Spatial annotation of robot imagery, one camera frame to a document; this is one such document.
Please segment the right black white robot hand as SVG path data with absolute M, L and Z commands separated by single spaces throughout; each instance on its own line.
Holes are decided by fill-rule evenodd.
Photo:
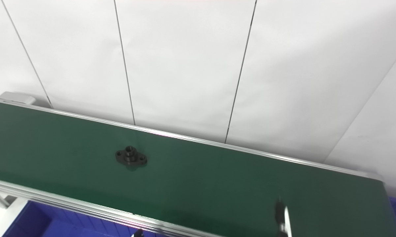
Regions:
M 277 237 L 291 237 L 291 223 L 289 220 L 288 207 L 279 198 L 275 205 L 275 220 L 278 226 Z

